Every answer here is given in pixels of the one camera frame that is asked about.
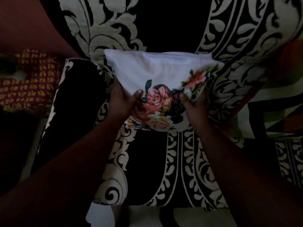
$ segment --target person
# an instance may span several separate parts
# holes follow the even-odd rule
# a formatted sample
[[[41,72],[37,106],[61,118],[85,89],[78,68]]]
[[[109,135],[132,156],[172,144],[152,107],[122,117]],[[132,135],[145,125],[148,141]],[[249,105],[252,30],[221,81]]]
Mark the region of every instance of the person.
[[[143,90],[126,100],[114,82],[108,116],[0,198],[0,226],[75,226],[102,183],[117,133]],[[238,226],[302,226],[302,191],[249,159],[208,119],[205,93],[180,99]]]

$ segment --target maroon and yellow cloth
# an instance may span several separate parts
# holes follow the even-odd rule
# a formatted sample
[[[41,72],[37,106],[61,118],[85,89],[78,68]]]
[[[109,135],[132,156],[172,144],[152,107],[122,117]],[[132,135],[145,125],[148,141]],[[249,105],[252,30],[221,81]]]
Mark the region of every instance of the maroon and yellow cloth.
[[[49,54],[26,49],[16,54],[25,80],[0,79],[0,105],[5,111],[16,111],[32,107],[50,109],[59,84],[63,64]]]

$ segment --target folded white cloth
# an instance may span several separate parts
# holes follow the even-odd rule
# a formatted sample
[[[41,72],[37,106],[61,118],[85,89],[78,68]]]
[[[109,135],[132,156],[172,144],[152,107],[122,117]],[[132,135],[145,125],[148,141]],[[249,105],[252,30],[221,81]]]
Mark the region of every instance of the folded white cloth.
[[[195,101],[211,73],[224,64],[210,54],[147,53],[105,49],[107,64],[132,95],[144,89],[142,100],[124,123],[127,128],[184,131],[189,126],[179,93]]]

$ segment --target red wall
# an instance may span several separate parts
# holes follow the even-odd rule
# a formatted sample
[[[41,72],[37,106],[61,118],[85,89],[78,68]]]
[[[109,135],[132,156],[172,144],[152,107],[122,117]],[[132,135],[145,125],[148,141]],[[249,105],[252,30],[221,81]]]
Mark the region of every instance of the red wall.
[[[79,57],[56,31],[39,0],[0,0],[0,53],[26,48]]]

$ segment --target white tile floor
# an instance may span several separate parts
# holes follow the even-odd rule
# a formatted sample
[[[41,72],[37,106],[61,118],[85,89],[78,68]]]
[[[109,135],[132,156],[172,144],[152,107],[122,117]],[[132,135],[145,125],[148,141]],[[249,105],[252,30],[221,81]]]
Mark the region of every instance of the white tile floor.
[[[41,119],[39,122],[20,180],[30,175],[39,140],[46,123],[47,119]],[[129,210],[130,227],[162,227],[159,220],[160,207],[130,206]],[[237,227],[229,209],[205,212],[202,208],[179,208],[174,209],[174,218],[180,227]],[[110,206],[92,204],[86,219],[92,227],[114,227],[114,217]]]

